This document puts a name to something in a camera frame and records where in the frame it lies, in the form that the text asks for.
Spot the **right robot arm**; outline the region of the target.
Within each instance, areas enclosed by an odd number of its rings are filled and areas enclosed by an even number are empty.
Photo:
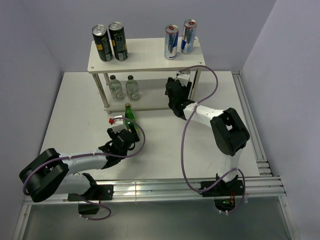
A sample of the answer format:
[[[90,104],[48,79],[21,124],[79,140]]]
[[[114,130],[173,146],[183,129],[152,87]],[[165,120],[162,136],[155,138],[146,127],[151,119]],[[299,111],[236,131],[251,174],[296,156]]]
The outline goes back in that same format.
[[[183,86],[179,80],[172,77],[168,78],[165,85],[169,108],[177,117],[186,120],[180,147],[183,178],[187,186],[199,194],[216,189],[220,194],[227,195],[233,190],[239,174],[243,174],[238,165],[242,150],[250,139],[249,131],[234,108],[219,110],[200,105],[199,102],[188,99],[188,89],[188,86]],[[216,146],[221,152],[221,165],[216,174],[216,181],[205,189],[196,189],[190,184],[184,166],[186,131],[192,120],[212,129]]]

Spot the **clear soda bottle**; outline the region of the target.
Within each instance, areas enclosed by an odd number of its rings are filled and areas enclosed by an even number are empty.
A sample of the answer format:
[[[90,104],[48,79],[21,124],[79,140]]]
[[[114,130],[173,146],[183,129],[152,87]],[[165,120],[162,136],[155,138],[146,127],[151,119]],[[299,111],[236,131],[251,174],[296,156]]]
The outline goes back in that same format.
[[[132,75],[127,77],[125,89],[127,97],[130,101],[136,102],[140,99],[139,85]]]
[[[109,90],[112,98],[115,101],[122,101],[124,99],[124,92],[121,82],[116,78],[115,75],[109,77]]]

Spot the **black can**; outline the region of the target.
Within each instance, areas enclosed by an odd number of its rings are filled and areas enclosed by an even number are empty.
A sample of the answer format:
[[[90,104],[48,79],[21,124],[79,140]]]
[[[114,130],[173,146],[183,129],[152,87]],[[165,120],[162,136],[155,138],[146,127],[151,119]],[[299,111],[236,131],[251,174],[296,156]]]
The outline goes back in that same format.
[[[112,60],[113,54],[107,28],[102,24],[97,24],[92,28],[91,32],[99,58],[104,62]]]
[[[109,24],[108,30],[115,58],[119,61],[127,60],[128,48],[123,24],[117,21],[112,22],[111,24]]]

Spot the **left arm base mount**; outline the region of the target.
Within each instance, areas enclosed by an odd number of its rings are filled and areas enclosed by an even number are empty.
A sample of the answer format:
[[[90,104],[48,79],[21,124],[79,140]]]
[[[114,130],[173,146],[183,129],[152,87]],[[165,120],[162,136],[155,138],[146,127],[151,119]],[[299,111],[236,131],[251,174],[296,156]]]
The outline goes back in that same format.
[[[112,184],[98,184],[91,187],[86,193],[79,195],[76,193],[69,193],[67,197],[68,202],[84,202],[78,203],[78,213],[81,218],[88,221],[101,221],[109,218],[112,211],[103,201],[110,201],[113,199],[114,186]],[[93,217],[100,209],[108,211],[104,217]]]

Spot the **black can left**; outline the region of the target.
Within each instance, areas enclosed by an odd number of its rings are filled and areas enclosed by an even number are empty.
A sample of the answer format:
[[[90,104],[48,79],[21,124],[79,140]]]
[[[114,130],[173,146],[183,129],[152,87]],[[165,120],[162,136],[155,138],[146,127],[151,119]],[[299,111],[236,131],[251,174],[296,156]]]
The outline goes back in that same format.
[[[91,32],[99,58],[104,62],[112,60],[113,54],[107,28],[102,24],[97,24],[92,28]]]

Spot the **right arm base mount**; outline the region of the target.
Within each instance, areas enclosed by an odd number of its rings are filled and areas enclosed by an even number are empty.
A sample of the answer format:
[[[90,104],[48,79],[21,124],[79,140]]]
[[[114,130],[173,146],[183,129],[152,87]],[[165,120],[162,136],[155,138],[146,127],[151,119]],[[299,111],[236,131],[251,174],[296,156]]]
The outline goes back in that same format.
[[[228,183],[222,180],[208,190],[215,183],[215,180],[201,181],[199,190],[205,190],[200,193],[204,198],[213,197],[214,207],[219,214],[228,216],[245,203],[246,185],[242,180],[236,179]]]

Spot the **green glass bottle front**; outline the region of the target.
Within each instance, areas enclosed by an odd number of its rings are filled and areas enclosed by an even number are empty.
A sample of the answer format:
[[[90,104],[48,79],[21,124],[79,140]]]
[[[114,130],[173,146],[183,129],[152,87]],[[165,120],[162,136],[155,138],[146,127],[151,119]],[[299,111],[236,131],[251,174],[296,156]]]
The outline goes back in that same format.
[[[130,128],[130,124],[132,123],[132,121],[136,122],[136,118],[132,112],[132,108],[131,108],[131,104],[130,103],[126,103],[125,104],[125,118],[127,118],[128,120],[125,120],[125,125],[127,127],[127,129],[131,132],[131,128]]]

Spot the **aluminium rail frame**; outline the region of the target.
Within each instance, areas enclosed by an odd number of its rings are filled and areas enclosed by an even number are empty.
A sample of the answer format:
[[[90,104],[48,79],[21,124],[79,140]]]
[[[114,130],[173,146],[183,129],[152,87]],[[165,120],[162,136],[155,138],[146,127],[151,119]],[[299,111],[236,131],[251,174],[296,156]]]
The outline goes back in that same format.
[[[242,85],[236,74],[217,71],[215,95],[205,105],[235,108],[249,124],[251,140],[243,150],[240,169],[245,174],[248,203],[228,216],[219,214],[214,199],[202,197],[182,179],[180,144],[184,121],[171,110],[137,111],[135,117],[146,134],[144,150],[132,160],[106,169],[87,171],[98,184],[114,185],[110,218],[86,221],[77,215],[77,203],[58,194],[40,203],[23,201],[22,240],[295,240],[300,239],[288,217],[288,203],[279,176],[272,176],[252,120],[246,112]],[[41,150],[54,147],[63,153],[86,152],[107,142],[110,117],[100,107],[93,78],[87,72],[66,72],[63,76]],[[215,177],[217,147],[205,126],[190,123],[185,139],[196,140],[196,150],[185,157],[189,180],[194,187]]]

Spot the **silver can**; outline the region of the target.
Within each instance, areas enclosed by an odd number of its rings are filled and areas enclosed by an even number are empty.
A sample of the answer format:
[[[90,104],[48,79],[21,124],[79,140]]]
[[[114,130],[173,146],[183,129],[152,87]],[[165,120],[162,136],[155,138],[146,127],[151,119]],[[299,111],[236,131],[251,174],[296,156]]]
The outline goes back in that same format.
[[[165,27],[164,57],[173,60],[177,56],[179,28],[170,24]]]
[[[190,54],[193,51],[196,30],[197,22],[195,20],[187,19],[184,21],[180,48],[183,54]]]

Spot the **black can right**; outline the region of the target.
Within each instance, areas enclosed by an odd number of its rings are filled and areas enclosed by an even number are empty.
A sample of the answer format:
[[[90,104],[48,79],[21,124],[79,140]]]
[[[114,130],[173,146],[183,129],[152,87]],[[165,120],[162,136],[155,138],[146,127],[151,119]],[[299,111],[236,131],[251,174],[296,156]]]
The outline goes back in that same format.
[[[109,24],[108,30],[115,58],[119,61],[127,60],[128,48],[123,24],[117,21],[112,22],[111,24]]]

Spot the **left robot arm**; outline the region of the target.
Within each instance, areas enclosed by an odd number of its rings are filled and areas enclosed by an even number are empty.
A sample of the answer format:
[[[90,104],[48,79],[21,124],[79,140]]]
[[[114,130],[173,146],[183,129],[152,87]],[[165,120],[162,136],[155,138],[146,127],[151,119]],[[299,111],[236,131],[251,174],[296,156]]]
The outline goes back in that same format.
[[[87,171],[117,165],[140,140],[132,123],[118,132],[109,128],[107,133],[111,140],[92,153],[65,155],[54,148],[46,149],[20,172],[23,193],[35,203],[54,194],[68,194],[70,201],[105,199],[102,187]]]

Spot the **white two-tier shelf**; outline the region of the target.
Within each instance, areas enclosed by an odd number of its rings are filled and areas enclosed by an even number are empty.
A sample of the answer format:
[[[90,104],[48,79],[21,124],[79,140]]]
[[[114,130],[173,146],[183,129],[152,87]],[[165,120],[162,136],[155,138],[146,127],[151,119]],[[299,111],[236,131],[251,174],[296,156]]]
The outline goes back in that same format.
[[[138,82],[140,100],[132,102],[134,111],[166,110],[169,107],[169,99],[165,95],[168,77],[174,78],[178,70],[206,64],[198,38],[194,40],[192,53],[178,51],[173,60],[164,57],[163,37],[127,39],[126,43],[129,54],[125,61],[102,61],[96,44],[92,42],[90,46],[87,71],[97,85],[103,108],[108,114],[124,111],[125,103],[129,102],[127,97],[122,101],[112,98],[108,87],[111,75],[123,86],[129,75]]]

